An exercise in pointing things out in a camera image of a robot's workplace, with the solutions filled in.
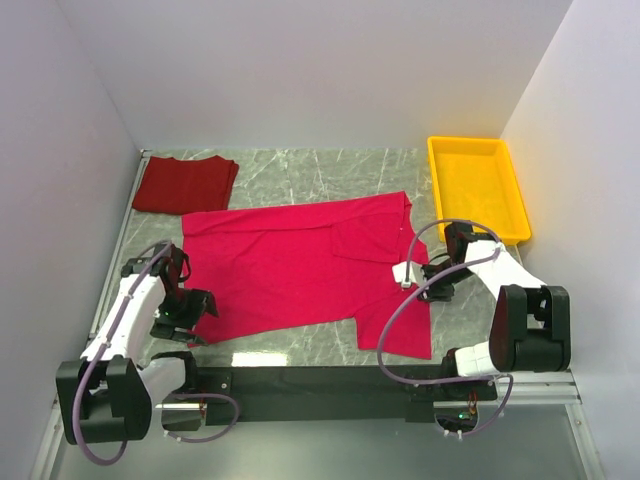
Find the pink t shirt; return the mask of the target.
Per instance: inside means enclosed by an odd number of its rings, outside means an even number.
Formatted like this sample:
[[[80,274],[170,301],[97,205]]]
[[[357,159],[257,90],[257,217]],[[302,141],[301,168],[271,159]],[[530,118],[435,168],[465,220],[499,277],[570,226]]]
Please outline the pink t shirt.
[[[357,346],[431,356],[430,308],[414,301],[384,341],[382,330],[409,296],[392,267],[412,257],[412,204],[404,192],[182,218],[187,282],[211,292],[218,317],[195,327],[209,344],[267,331],[354,319]]]

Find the yellow plastic tray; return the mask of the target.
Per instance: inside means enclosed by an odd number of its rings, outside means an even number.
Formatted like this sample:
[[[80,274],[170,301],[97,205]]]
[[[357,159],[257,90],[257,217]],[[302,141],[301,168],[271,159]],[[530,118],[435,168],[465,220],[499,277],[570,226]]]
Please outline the yellow plastic tray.
[[[503,140],[431,136],[427,160],[439,219],[478,222],[509,246],[531,239],[524,199]]]

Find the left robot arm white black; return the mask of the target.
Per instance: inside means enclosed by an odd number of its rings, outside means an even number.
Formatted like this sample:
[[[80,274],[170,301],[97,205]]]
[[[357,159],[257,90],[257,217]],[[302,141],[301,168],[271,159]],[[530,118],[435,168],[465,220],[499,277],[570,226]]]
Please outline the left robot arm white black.
[[[156,404],[167,396],[193,399],[200,388],[190,353],[169,352],[141,367],[150,336],[200,346],[195,327],[218,314],[214,295],[185,287],[188,255],[170,241],[159,242],[121,269],[116,301],[79,359],[63,362],[56,389],[68,443],[143,439]]]

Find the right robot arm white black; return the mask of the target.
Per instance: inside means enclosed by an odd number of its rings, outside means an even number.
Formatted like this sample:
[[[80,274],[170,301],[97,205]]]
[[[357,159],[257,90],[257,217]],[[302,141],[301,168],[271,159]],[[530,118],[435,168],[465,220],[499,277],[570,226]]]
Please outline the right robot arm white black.
[[[556,373],[571,360],[570,296],[530,274],[507,251],[497,234],[476,222],[452,220],[444,228],[446,259],[416,267],[425,302],[452,299],[458,283],[475,276],[495,299],[488,339],[453,348],[442,361],[439,387],[460,399],[474,378],[513,372]]]

